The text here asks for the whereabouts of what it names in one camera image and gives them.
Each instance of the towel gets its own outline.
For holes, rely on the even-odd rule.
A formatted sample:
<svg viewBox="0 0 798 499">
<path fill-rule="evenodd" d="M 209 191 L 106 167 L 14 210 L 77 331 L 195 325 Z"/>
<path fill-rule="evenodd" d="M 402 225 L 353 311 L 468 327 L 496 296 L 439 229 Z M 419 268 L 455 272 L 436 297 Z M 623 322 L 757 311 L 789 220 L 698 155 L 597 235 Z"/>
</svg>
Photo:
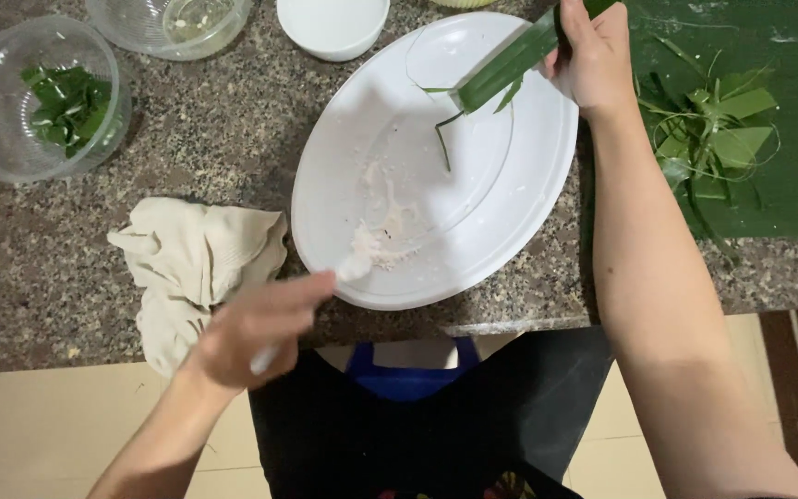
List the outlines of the towel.
<svg viewBox="0 0 798 499">
<path fill-rule="evenodd" d="M 106 235 L 125 251 L 135 285 L 146 288 L 137 323 L 146 361 L 172 377 L 240 285 L 274 279 L 287 255 L 282 213 L 150 197 L 131 225 Z"/>
</svg>

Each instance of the green mat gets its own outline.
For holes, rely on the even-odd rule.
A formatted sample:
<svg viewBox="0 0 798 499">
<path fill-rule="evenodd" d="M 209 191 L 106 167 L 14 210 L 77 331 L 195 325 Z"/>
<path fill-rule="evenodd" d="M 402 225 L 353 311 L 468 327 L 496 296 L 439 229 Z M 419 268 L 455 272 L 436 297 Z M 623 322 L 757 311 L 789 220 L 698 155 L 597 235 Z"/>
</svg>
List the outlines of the green mat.
<svg viewBox="0 0 798 499">
<path fill-rule="evenodd" d="M 633 69 L 643 81 L 659 72 L 671 95 L 701 85 L 694 71 L 654 39 L 666 37 L 709 65 L 723 50 L 714 73 L 742 73 L 768 65 L 774 73 L 768 89 L 780 109 L 771 118 L 780 134 L 780 151 L 761 165 L 753 185 L 731 186 L 737 206 L 699 200 L 704 216 L 724 237 L 798 237 L 798 0 L 628 0 Z M 646 116 L 649 132 L 657 120 Z M 764 157 L 776 148 L 768 142 Z M 704 237 L 694 221 L 684 189 L 678 198 L 689 226 Z"/>
</svg>

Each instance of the granite countertop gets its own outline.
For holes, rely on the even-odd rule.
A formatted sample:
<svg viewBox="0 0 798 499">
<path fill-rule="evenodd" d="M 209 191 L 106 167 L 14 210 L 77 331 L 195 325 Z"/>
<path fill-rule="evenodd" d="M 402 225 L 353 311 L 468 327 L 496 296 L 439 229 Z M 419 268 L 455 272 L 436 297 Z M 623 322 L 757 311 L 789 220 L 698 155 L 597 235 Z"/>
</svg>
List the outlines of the granite countertop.
<svg viewBox="0 0 798 499">
<path fill-rule="evenodd" d="M 0 31 L 52 13 L 87 18 L 80 0 L 0 4 Z M 525 18 L 544 8 L 539 0 L 492 6 Z M 278 26 L 272 0 L 216 57 L 174 63 L 116 50 L 135 96 L 121 151 L 83 176 L 0 183 L 0 371 L 142 360 L 134 324 L 141 293 L 105 234 L 125 227 L 128 212 L 151 195 L 287 210 L 307 136 L 339 86 L 374 51 L 454 12 L 427 0 L 393 0 L 375 47 L 347 64 L 317 61 L 295 47 Z M 371 312 L 334 300 L 307 344 L 590 324 L 579 205 L 575 163 L 544 227 L 492 277 L 412 311 Z M 738 244 L 743 263 L 733 270 L 702 245 L 726 312 L 798 308 L 798 241 Z M 289 243 L 283 275 L 302 272 Z"/>
</svg>

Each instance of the tile floor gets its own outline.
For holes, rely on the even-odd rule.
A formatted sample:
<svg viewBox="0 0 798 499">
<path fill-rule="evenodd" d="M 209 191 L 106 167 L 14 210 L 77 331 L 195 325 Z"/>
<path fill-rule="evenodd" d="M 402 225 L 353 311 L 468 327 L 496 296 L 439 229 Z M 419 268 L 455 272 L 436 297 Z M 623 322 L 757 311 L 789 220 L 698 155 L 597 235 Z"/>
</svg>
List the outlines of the tile floor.
<svg viewBox="0 0 798 499">
<path fill-rule="evenodd" d="M 759 320 L 755 315 L 727 320 L 741 368 L 765 409 L 761 423 L 781 438 Z M 513 338 L 482 336 L 476 343 L 481 356 L 487 357 Z M 444 342 L 434 345 L 440 348 L 450 350 Z M 408 362 L 407 346 L 382 350 L 386 354 L 378 363 Z M 349 352 L 326 349 L 324 356 L 341 365 Z M 425 366 L 437 361 L 427 357 Z M 0 499 L 83 497 L 164 387 L 165 382 L 144 363 L 0 374 Z M 270 496 L 247 399 L 240 397 L 230 406 L 199 462 L 188 497 Z M 564 482 L 589 499 L 663 497 L 616 366 Z"/>
</svg>

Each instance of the white plate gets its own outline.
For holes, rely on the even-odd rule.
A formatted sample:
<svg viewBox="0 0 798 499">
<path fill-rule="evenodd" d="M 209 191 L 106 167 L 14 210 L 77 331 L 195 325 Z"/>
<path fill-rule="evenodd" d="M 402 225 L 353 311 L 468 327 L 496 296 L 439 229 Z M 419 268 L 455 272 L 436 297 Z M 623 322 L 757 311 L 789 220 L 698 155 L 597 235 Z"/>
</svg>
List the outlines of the white plate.
<svg viewBox="0 0 798 499">
<path fill-rule="evenodd" d="M 391 270 L 338 284 L 337 295 L 375 310 L 437 302 L 504 266 L 538 232 L 568 176 L 578 109 L 536 70 L 511 106 L 503 92 L 443 129 L 458 112 L 451 87 L 528 23 L 493 12 L 445 18 L 395 41 L 340 88 L 316 123 L 294 182 L 292 233 L 310 271 L 335 268 L 353 233 L 384 223 L 388 191 L 403 210 L 384 247 L 408 251 Z"/>
</svg>

